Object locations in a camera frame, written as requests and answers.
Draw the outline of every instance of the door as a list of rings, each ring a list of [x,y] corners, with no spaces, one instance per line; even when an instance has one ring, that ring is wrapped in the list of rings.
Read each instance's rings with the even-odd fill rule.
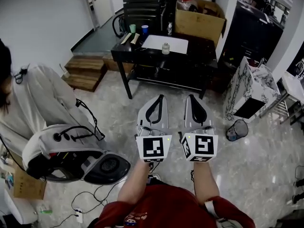
[[[111,0],[93,0],[94,9],[99,22],[102,27],[113,15],[113,6]]]

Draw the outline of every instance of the mesh wastebasket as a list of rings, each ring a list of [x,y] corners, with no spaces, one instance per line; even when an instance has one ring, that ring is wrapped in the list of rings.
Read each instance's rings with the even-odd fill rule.
[[[246,137],[248,134],[248,126],[243,120],[236,120],[236,122],[227,130],[226,137],[233,142],[240,138]]]

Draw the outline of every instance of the black hair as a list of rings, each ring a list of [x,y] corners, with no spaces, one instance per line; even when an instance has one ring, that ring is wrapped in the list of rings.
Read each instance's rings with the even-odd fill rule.
[[[6,47],[0,39],[0,109],[3,107],[7,109],[9,102],[7,101],[7,92],[3,91],[3,82],[11,75],[11,55],[10,49]]]

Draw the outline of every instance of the shelf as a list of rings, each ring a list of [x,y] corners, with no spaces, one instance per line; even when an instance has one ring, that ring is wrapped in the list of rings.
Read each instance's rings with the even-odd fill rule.
[[[152,66],[134,65],[128,80],[144,81],[200,93],[207,80],[202,73],[187,70],[167,70]]]

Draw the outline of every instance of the wooden step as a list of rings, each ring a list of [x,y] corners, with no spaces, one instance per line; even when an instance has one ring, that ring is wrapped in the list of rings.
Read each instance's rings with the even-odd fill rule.
[[[71,74],[69,78],[63,77],[72,88],[94,92],[107,72],[107,67],[100,58],[73,57],[66,69]]]
[[[83,74],[83,72],[100,73],[104,61],[100,59],[94,59],[91,57],[75,58],[73,57],[66,65],[66,69],[71,74]]]

